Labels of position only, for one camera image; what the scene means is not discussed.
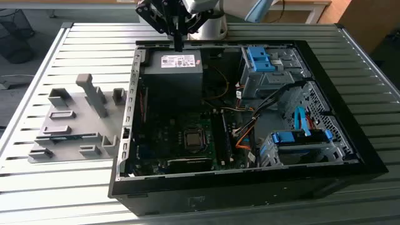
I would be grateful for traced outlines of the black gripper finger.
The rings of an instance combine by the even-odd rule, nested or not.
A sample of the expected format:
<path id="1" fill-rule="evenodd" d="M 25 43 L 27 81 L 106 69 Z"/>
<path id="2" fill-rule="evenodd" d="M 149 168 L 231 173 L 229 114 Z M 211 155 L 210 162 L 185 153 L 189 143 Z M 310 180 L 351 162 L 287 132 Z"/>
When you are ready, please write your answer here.
<path id="1" fill-rule="evenodd" d="M 167 1 L 157 1 L 158 4 L 165 6 Z M 179 37 L 177 36 L 177 29 L 173 22 L 173 16 L 170 15 L 170 8 L 165 10 L 162 8 L 162 13 L 158 10 L 157 5 L 151 0 L 141 0 L 135 9 L 141 18 L 154 27 L 154 29 L 161 33 L 166 33 L 170 40 L 174 42 L 174 49 L 179 51 Z"/>
<path id="2" fill-rule="evenodd" d="M 179 13 L 179 52 L 183 51 L 185 38 L 189 34 L 194 34 L 201 26 L 207 22 L 214 16 L 214 10 L 207 10 L 198 13 L 190 20 L 187 20 L 189 12 Z"/>

